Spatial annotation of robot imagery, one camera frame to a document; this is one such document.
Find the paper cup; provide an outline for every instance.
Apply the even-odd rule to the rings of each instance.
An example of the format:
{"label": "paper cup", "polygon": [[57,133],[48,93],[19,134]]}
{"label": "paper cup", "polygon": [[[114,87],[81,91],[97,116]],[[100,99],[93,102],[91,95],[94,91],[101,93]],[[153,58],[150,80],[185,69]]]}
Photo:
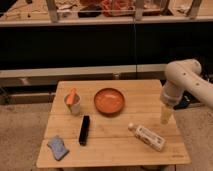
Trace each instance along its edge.
{"label": "paper cup", "polygon": [[[64,99],[65,104],[66,104],[66,100],[67,100],[68,96],[69,95],[67,95]],[[79,115],[80,114],[80,102],[81,102],[81,97],[78,94],[76,94],[73,104],[72,105],[66,104],[66,106],[68,107],[68,109],[70,110],[72,115]]]}

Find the cable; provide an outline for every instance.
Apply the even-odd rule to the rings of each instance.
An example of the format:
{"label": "cable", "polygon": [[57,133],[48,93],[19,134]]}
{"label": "cable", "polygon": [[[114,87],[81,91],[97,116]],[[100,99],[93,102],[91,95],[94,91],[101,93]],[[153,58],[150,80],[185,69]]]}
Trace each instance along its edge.
{"label": "cable", "polygon": [[134,59],[135,59],[135,78],[138,79],[138,55],[137,55],[137,28],[135,18],[133,17],[133,31],[134,31]]}

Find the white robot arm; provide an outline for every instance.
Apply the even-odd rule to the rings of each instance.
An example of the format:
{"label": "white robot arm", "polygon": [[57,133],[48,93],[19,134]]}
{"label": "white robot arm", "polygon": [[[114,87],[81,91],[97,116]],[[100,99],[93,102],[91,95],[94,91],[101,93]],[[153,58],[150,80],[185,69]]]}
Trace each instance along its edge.
{"label": "white robot arm", "polygon": [[161,92],[161,101],[168,107],[177,105],[184,90],[213,109],[213,85],[203,80],[199,75],[201,65],[195,59],[174,61],[165,69],[167,79]]}

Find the wooden table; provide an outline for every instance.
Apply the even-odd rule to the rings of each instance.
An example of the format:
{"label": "wooden table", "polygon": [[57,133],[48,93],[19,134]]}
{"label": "wooden table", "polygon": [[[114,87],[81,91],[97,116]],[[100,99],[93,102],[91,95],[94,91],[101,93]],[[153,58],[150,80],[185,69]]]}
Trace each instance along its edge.
{"label": "wooden table", "polygon": [[[64,97],[76,87],[81,96],[81,115],[73,116]],[[126,100],[116,117],[105,117],[95,108],[94,95],[102,88],[120,90]],[[190,162],[182,137],[172,118],[160,124],[161,84],[158,80],[62,81],[59,82],[44,140],[37,160],[38,168],[170,165]],[[83,114],[90,115],[90,131],[86,146],[78,136]],[[142,124],[166,139],[162,152],[157,152],[134,137],[128,123]],[[47,142],[55,135],[64,139],[70,153],[60,162],[54,160]]]}

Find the floor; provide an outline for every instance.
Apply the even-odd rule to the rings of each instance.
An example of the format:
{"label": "floor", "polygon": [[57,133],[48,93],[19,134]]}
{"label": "floor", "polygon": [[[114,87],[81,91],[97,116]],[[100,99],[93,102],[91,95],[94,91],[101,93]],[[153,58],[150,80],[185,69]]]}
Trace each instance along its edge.
{"label": "floor", "polygon": [[[10,104],[0,106],[0,171],[54,171],[37,169],[36,160],[48,120],[51,103]],[[213,112],[206,107],[175,112],[177,125],[191,157],[191,164],[177,171],[213,170]],[[143,171],[141,167],[65,169]],[[165,171],[175,171],[169,166]]]}

